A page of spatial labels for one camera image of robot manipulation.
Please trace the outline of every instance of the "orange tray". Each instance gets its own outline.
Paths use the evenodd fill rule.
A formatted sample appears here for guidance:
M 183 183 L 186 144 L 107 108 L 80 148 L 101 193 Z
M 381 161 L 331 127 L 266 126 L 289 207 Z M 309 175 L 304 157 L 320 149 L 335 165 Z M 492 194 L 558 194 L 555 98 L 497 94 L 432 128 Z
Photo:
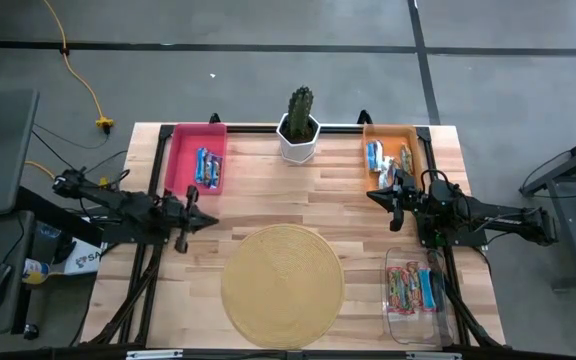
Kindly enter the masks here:
M 412 154 L 412 176 L 415 177 L 417 187 L 421 188 L 421 151 L 417 141 L 417 129 L 414 126 L 403 125 L 364 125 L 363 146 L 364 146 L 364 180 L 366 191 L 376 190 L 379 180 L 379 173 L 371 172 L 368 168 L 366 158 L 366 144 L 373 140 L 380 140 L 384 147 L 384 156 L 393 156 L 397 163 L 401 163 L 401 145 L 406 144 Z

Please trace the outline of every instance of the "wooden table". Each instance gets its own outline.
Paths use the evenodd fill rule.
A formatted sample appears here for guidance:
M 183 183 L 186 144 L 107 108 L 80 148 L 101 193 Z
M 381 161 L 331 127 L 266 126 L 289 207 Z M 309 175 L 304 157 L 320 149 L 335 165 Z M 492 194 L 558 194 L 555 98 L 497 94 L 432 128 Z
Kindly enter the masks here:
M 147 190 L 160 125 L 135 124 L 125 164 L 131 173 L 122 182 L 123 190 Z M 430 129 L 437 168 L 469 193 L 456 128 Z M 239 335 L 224 312 L 221 271 L 246 235 L 266 225 L 292 223 L 311 228 L 330 242 L 346 279 L 346 300 L 337 320 L 307 348 L 422 348 L 395 342 L 384 332 L 382 321 L 380 269 L 385 252 L 391 247 L 418 248 L 414 218 L 407 214 L 400 232 L 388 231 L 391 215 L 365 195 L 363 164 L 361 135 L 322 134 L 314 159 L 295 166 L 282 160 L 276 135 L 229 134 L 223 194 L 199 199 L 201 210 L 220 222 L 190 235 L 187 254 L 177 253 L 174 241 L 168 244 L 159 270 L 148 346 L 256 348 Z M 97 335 L 124 300 L 135 247 L 121 245 L 104 256 L 82 341 Z M 490 335 L 503 343 L 485 262 L 470 248 L 454 248 L 454 257 L 465 303 Z M 137 320 L 140 309 L 138 304 Z

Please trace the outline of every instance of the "woven placemat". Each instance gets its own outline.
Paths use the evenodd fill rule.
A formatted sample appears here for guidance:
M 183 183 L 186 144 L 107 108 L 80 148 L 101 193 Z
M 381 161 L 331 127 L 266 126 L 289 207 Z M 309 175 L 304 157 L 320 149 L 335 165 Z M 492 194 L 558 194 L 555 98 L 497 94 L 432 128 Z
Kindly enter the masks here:
M 263 348 L 320 338 L 344 301 L 341 263 L 326 240 L 296 225 L 249 235 L 228 260 L 221 298 L 235 328 Z

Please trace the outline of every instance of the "potted cactus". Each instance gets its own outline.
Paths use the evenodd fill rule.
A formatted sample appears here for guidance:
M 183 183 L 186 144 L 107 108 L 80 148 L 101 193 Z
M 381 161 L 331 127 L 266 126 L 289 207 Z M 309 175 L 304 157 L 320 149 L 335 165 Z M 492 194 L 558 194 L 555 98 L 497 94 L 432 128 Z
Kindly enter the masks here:
M 310 115 L 313 98 L 308 87 L 297 89 L 288 103 L 288 112 L 277 126 L 281 155 L 295 164 L 303 164 L 315 154 L 321 126 Z

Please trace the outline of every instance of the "pink tray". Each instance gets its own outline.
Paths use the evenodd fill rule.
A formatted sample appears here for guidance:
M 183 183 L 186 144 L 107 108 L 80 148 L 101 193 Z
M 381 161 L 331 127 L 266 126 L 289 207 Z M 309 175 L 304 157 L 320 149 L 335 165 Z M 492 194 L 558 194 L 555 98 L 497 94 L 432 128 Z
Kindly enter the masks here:
M 195 185 L 200 195 L 219 195 L 224 185 L 226 165 L 226 142 L 228 132 L 224 124 L 179 124 L 172 134 L 172 145 L 168 157 L 168 169 L 164 187 L 178 197 L 186 196 L 188 185 Z M 210 189 L 195 182 L 197 149 L 204 147 L 221 156 L 219 186 Z

